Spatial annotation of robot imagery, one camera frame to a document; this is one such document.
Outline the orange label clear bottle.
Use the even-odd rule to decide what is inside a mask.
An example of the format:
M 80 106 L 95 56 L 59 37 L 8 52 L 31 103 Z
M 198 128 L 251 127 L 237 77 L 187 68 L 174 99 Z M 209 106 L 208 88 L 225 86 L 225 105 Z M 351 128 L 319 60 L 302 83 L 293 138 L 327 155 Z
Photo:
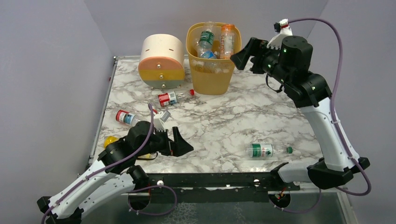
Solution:
M 228 59 L 234 54 L 234 24 L 225 24 L 220 32 L 220 59 Z

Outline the clear bottle green label angled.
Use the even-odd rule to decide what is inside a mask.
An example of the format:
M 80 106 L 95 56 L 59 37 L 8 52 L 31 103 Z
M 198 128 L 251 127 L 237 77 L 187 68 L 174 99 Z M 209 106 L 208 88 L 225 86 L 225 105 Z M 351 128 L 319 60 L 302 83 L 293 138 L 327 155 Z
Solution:
M 214 42 L 214 31 L 216 30 L 216 24 L 212 21 L 206 22 L 201 30 L 199 38 L 199 46 L 202 49 L 211 49 Z

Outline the clear bottle red blue label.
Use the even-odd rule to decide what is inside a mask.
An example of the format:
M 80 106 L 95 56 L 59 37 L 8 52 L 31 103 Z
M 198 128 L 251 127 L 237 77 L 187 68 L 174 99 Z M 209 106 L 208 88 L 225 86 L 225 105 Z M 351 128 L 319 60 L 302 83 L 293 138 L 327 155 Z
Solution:
M 125 110 L 115 110 L 114 118 L 117 122 L 131 127 L 136 126 L 140 121 L 144 121 L 141 116 Z

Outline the clear bottle red cap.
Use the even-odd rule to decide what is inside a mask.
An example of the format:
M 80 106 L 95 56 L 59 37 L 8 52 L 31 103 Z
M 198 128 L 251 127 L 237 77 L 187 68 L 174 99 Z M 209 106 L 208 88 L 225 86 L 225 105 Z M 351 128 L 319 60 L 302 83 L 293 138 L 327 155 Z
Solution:
M 195 96 L 195 91 L 193 89 L 187 90 L 185 92 L 169 91 L 166 93 L 159 94 L 157 96 L 157 102 L 161 107 L 165 107 L 180 103 L 194 96 Z

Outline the clear bottle green cestbon label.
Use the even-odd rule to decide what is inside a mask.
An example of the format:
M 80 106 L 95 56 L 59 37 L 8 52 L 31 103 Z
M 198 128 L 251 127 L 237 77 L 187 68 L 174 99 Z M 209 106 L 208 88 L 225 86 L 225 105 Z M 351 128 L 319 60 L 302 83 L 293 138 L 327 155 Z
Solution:
M 250 143 L 245 152 L 250 158 L 270 158 L 276 155 L 292 154 L 294 149 L 290 146 L 283 147 L 270 143 Z

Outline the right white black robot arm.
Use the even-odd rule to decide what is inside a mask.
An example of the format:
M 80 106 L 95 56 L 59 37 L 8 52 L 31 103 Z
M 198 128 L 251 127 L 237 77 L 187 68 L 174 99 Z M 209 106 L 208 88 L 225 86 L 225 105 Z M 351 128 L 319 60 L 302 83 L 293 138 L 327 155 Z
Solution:
M 239 70 L 252 62 L 251 72 L 266 74 L 281 84 L 283 91 L 308 120 L 320 145 L 322 158 L 314 163 L 284 163 L 271 171 L 279 182 L 311 182 L 320 189 L 342 186 L 370 166 L 344 136 L 337 114 L 331 110 L 331 90 L 326 80 L 309 71 L 313 47 L 300 36 L 287 36 L 278 49 L 252 37 L 231 56 Z

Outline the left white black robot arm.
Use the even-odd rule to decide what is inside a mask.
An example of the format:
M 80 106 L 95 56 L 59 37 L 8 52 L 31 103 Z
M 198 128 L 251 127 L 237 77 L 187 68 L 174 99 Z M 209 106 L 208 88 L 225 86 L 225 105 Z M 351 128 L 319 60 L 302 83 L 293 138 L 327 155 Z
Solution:
M 44 213 L 43 224 L 79 224 L 84 216 L 114 197 L 135 190 L 147 190 L 149 176 L 136 164 L 139 156 L 160 153 L 179 157 L 193 151 L 178 127 L 155 129 L 148 121 L 140 121 L 128 134 L 106 146 L 98 159 L 71 185 L 54 196 L 37 201 Z

